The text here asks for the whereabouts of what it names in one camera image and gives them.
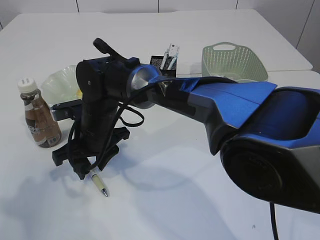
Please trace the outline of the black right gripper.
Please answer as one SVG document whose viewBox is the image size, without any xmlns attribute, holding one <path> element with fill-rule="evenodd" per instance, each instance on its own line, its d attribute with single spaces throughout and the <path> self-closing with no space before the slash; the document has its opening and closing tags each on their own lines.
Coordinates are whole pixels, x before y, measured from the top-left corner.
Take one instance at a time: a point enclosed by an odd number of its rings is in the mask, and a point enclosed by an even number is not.
<svg viewBox="0 0 320 240">
<path fill-rule="evenodd" d="M 117 143 L 121 140 L 127 140 L 129 136 L 130 131 L 126 127 L 119 127 L 113 130 L 109 147 L 101 162 L 97 165 L 100 171 L 103 171 L 108 162 L 119 153 Z M 79 138 L 72 140 L 70 165 L 80 180 L 84 180 L 86 175 L 90 172 L 91 163 L 88 157 L 97 157 L 99 155 L 104 140 L 104 136 L 96 138 L 85 136 L 84 134 L 81 134 Z M 63 161 L 68 159 L 68 145 L 65 144 L 61 148 L 53 151 L 52 159 L 57 167 L 62 165 Z"/>
</svg>

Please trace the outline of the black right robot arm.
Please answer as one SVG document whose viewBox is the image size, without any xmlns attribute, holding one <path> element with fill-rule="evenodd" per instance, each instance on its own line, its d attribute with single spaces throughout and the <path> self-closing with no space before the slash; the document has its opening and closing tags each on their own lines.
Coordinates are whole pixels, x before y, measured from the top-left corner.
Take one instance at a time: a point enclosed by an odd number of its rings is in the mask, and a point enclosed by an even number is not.
<svg viewBox="0 0 320 240">
<path fill-rule="evenodd" d="M 226 77 L 166 77 L 136 57 L 125 58 L 105 41 L 103 54 L 76 66 L 79 100 L 55 104 L 56 121 L 72 119 L 67 144 L 52 153 L 84 179 L 104 169 L 128 139 L 130 123 L 116 127 L 124 110 L 154 105 L 205 126 L 211 154 L 247 194 L 312 213 L 320 211 L 320 92 L 271 82 L 238 83 Z"/>
</svg>

